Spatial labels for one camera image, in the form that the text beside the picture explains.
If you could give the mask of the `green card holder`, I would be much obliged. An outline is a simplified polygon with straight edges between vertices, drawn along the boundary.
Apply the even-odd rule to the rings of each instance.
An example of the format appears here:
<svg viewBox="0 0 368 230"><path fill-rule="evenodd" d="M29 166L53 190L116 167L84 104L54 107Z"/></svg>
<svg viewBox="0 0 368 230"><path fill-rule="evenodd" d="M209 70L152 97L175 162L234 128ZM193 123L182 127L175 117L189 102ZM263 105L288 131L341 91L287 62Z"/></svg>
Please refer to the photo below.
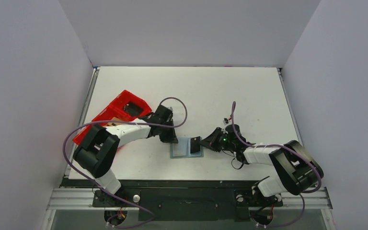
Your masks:
<svg viewBox="0 0 368 230"><path fill-rule="evenodd" d="M170 158L202 158L204 156L202 147L199 154L190 155L190 139L188 137L178 137L178 143L170 144Z"/></svg>

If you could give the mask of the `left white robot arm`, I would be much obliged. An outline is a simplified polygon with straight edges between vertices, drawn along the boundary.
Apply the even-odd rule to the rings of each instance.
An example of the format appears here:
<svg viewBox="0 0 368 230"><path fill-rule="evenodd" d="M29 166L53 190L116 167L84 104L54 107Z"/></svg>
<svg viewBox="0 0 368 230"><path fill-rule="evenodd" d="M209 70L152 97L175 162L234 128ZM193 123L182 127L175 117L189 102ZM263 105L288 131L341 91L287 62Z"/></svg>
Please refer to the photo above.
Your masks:
<svg viewBox="0 0 368 230"><path fill-rule="evenodd" d="M162 143L177 143L173 111L159 105L155 112L134 120L134 125L93 125L74 151L73 159L105 189L105 200L112 206L123 202L121 183L111 170L117 149L127 143L158 136Z"/></svg>

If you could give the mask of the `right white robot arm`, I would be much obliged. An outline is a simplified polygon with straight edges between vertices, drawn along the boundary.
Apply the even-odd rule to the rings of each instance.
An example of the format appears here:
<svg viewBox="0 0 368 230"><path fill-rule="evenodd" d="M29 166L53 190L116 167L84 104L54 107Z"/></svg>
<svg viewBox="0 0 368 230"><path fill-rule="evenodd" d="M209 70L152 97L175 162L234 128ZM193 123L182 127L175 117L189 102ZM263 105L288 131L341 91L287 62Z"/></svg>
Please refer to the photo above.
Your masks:
<svg viewBox="0 0 368 230"><path fill-rule="evenodd" d="M258 205L283 192L293 195L315 192L313 185L321 186L323 170L313 157L296 140L284 145L254 144L241 135L236 124L217 127L209 136L200 140L200 146L215 152L229 151L244 165L273 166L276 175L266 176L252 186L251 198Z"/></svg>

